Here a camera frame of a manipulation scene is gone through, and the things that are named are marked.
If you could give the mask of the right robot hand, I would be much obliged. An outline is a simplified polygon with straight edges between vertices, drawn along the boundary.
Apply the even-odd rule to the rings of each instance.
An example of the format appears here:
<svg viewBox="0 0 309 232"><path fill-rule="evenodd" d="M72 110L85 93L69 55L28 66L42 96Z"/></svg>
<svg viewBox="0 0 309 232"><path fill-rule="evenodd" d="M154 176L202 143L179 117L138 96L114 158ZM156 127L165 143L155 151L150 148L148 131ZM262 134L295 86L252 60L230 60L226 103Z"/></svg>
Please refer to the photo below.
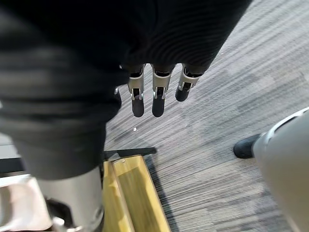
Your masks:
<svg viewBox="0 0 309 232"><path fill-rule="evenodd" d="M153 115L183 66L184 101L244 15L248 0L3 0L0 131L34 176L58 230L98 232L104 210L106 124L128 85L143 115L143 71L153 69Z"/></svg>

